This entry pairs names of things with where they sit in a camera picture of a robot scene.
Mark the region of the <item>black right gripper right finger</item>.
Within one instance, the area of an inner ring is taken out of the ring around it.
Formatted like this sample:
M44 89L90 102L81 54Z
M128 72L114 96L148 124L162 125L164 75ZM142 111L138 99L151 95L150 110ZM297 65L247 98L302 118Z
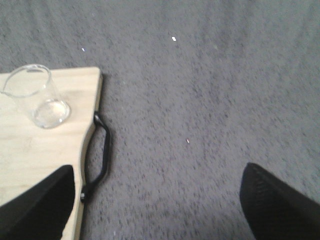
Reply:
M243 171L239 199L257 240L320 238L320 205L256 163Z

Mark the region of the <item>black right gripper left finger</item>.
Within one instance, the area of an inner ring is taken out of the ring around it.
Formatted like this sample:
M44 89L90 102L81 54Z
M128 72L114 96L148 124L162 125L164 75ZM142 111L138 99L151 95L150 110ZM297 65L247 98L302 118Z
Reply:
M0 207L0 238L60 240L74 201L74 169L63 165Z

